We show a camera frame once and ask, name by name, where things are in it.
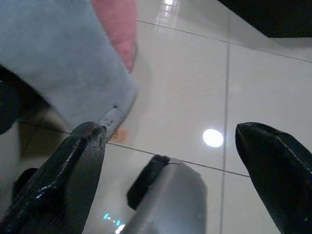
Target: light blue cloth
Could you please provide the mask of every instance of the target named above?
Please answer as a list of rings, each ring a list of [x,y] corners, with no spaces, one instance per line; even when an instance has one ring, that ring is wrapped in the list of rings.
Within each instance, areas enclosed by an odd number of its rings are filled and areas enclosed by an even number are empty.
[[[89,0],[2,0],[0,64],[75,128],[126,117],[137,93]]]

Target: glossy floor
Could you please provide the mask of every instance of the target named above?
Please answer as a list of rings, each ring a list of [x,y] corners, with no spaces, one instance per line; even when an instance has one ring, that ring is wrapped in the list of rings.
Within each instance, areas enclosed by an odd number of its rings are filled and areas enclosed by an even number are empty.
[[[312,150],[312,39],[269,39],[217,0],[139,0],[139,94],[107,146],[84,233],[126,223],[125,193],[153,154],[184,160],[208,188],[207,234],[278,234],[236,152],[238,123],[291,133]],[[70,130],[52,109],[20,124],[19,172],[39,166]]]

